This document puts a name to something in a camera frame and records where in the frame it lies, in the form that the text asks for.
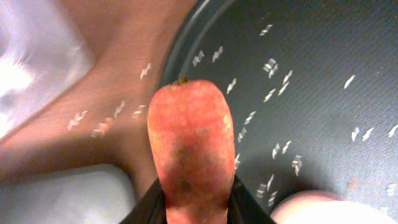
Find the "pink bowl with food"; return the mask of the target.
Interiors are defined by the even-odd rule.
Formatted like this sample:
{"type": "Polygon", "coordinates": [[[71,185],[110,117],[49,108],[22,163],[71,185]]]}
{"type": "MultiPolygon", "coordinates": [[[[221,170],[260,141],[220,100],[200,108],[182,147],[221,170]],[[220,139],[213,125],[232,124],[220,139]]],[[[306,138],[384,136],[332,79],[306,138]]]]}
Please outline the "pink bowl with food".
{"type": "Polygon", "coordinates": [[[293,194],[271,212],[276,223],[379,223],[396,224],[385,213],[336,194],[308,190],[293,194]]]}

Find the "orange carrot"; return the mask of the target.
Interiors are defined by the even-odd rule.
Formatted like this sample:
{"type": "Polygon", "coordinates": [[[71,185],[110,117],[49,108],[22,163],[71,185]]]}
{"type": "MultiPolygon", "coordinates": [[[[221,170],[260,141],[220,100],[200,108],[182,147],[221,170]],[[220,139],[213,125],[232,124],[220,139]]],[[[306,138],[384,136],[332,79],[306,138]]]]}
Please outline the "orange carrot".
{"type": "Polygon", "coordinates": [[[168,223],[226,223],[235,175],[229,106],[208,80],[161,88],[147,130],[168,223]]]}

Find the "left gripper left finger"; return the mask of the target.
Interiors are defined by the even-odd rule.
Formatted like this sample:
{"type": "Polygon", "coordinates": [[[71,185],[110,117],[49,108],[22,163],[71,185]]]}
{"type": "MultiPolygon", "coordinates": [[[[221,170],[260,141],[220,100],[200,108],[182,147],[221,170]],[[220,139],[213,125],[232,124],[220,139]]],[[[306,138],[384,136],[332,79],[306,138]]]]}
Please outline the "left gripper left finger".
{"type": "Polygon", "coordinates": [[[167,224],[165,197],[159,179],[120,224],[167,224]]]}

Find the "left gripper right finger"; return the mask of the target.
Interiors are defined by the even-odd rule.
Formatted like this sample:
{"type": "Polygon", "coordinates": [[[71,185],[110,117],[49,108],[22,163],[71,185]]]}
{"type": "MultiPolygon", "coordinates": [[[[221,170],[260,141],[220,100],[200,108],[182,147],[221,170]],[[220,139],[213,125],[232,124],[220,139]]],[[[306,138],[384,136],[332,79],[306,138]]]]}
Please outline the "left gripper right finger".
{"type": "Polygon", "coordinates": [[[275,224],[237,175],[228,202],[228,224],[275,224]]]}

